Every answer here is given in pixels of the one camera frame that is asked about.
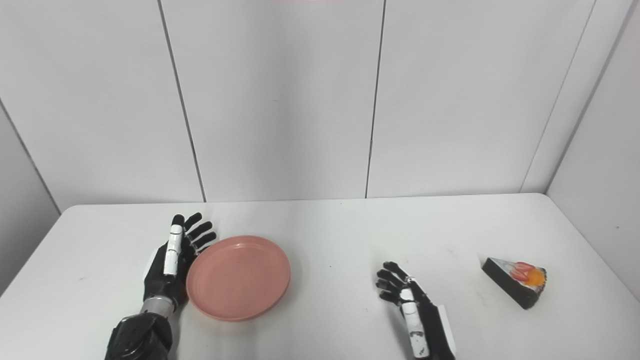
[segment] pink plate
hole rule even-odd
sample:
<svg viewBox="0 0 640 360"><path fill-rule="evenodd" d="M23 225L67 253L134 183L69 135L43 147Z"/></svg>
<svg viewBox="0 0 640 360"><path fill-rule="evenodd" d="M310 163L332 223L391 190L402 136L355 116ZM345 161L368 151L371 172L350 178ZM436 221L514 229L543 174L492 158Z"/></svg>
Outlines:
<svg viewBox="0 0 640 360"><path fill-rule="evenodd" d="M234 236L211 245L191 265L187 294L204 314L225 321L271 309L289 285L284 251L259 236Z"/></svg>

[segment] white table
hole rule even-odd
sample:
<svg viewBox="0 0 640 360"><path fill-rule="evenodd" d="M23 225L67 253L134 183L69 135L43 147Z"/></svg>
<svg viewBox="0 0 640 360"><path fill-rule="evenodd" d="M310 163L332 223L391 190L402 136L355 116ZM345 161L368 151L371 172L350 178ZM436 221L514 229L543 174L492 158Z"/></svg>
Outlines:
<svg viewBox="0 0 640 360"><path fill-rule="evenodd" d="M180 360L409 359L398 310L374 287L385 260L446 304L458 359L640 358L640 303L537 194L74 206L0 298L0 357L102 359L111 328L140 308L144 267L172 216L196 211L220 238L275 241L292 279L246 322L188 304ZM521 309L482 272L486 256L545 267L539 302Z"/></svg>

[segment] black forearm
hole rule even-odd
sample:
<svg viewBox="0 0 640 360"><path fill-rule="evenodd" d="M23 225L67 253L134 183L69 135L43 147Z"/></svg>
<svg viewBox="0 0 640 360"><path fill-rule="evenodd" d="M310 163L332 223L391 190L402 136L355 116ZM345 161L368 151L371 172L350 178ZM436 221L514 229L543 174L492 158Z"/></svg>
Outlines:
<svg viewBox="0 0 640 360"><path fill-rule="evenodd" d="M162 315L146 312L124 318L111 332L105 360L167 360L173 343Z"/></svg>

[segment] white wall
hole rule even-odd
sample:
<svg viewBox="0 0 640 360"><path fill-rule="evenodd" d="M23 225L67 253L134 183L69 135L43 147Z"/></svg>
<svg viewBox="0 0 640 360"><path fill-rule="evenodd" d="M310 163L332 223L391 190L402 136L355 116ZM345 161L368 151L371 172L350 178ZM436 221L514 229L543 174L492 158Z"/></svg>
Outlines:
<svg viewBox="0 0 640 360"><path fill-rule="evenodd" d="M0 103L0 295L58 218Z"/></svg>
<svg viewBox="0 0 640 360"><path fill-rule="evenodd" d="M364 197L382 0L163 6L207 200Z"/></svg>
<svg viewBox="0 0 640 360"><path fill-rule="evenodd" d="M624 6L594 4L388 1L368 195L519 192L572 61L589 63L583 76L597 74L593 49L604 62L620 28ZM592 13L600 32L577 56ZM559 109L576 116L546 135L570 133L583 104L563 97ZM565 144L545 142L531 175L555 169ZM538 176L526 191L548 181Z"/></svg>
<svg viewBox="0 0 640 360"><path fill-rule="evenodd" d="M636 7L548 194L638 299L639 135Z"/></svg>
<svg viewBox="0 0 640 360"><path fill-rule="evenodd" d="M0 97L55 201L202 201L155 1L0 2Z"/></svg>
<svg viewBox="0 0 640 360"><path fill-rule="evenodd" d="M162 4L220 201L543 191L630 2ZM0 96L62 210L202 201L164 32L156 1L0 2Z"/></svg>

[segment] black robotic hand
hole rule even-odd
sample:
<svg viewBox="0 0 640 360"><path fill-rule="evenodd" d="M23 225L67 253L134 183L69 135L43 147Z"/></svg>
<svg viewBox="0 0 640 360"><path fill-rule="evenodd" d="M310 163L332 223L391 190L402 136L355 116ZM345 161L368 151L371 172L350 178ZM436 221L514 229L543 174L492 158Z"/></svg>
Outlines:
<svg viewBox="0 0 640 360"><path fill-rule="evenodd" d="M175 215L170 239L156 251L145 277L142 310L111 332L105 360L166 360L173 345L168 317L187 301L186 278L196 257L216 239L213 225L195 213Z"/></svg>
<svg viewBox="0 0 640 360"><path fill-rule="evenodd" d="M400 308L416 359L455 360L455 344L444 306L435 306L413 277L387 261L379 270L380 298Z"/></svg>

